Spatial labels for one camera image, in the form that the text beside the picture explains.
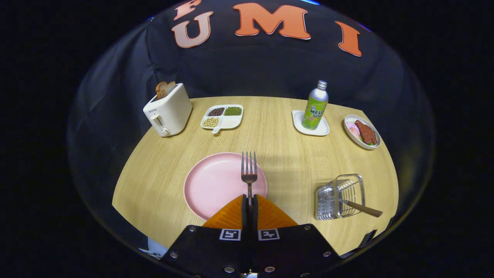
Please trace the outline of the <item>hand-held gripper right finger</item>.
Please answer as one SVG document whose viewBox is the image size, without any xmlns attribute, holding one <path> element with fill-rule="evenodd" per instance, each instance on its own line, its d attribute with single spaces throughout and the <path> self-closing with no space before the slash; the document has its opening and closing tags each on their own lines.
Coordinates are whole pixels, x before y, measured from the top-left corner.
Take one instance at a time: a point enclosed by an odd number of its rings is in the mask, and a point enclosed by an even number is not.
<svg viewBox="0 0 494 278">
<path fill-rule="evenodd" d="M 319 278 L 342 264 L 313 224 L 297 224 L 261 195 L 253 204 L 253 271 L 260 278 Z"/>
</svg>

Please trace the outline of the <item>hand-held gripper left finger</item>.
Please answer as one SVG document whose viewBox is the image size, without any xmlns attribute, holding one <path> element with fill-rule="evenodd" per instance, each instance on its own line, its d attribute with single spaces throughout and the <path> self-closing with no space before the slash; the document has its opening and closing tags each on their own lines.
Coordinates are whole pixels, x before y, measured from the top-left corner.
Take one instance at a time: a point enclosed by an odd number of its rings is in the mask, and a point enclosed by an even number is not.
<svg viewBox="0 0 494 278">
<path fill-rule="evenodd" d="M 242 194 L 219 211 L 233 213 L 240 227 L 187 225 L 162 257 L 162 263 L 189 277 L 243 278 L 249 273 L 249 251 L 242 230 L 246 199 Z"/>
</svg>

